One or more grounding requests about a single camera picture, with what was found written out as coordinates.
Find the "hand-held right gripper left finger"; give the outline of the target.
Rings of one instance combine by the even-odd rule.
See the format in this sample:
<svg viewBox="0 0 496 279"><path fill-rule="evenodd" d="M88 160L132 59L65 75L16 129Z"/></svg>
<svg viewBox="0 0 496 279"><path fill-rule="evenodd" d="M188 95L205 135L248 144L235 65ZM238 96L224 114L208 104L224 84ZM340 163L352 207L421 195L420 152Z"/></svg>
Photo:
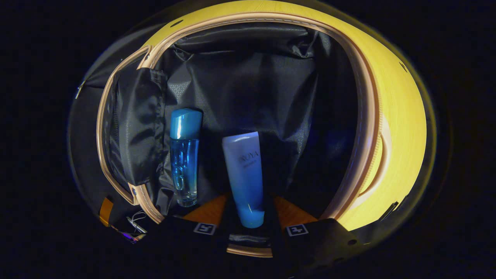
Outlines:
<svg viewBox="0 0 496 279"><path fill-rule="evenodd" d="M237 226L236 207L225 194L191 212L192 220L166 217L147 236L154 274L228 274L229 235Z"/></svg>

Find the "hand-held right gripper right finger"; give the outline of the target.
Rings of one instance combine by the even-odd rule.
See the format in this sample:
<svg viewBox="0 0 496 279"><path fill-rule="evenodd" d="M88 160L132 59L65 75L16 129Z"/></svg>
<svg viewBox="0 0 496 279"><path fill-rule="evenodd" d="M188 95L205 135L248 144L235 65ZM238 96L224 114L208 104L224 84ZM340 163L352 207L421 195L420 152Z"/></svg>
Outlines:
<svg viewBox="0 0 496 279"><path fill-rule="evenodd" d="M365 245L335 219L317 220L279 196L266 198L272 254L283 274L317 274L365 251Z"/></svg>

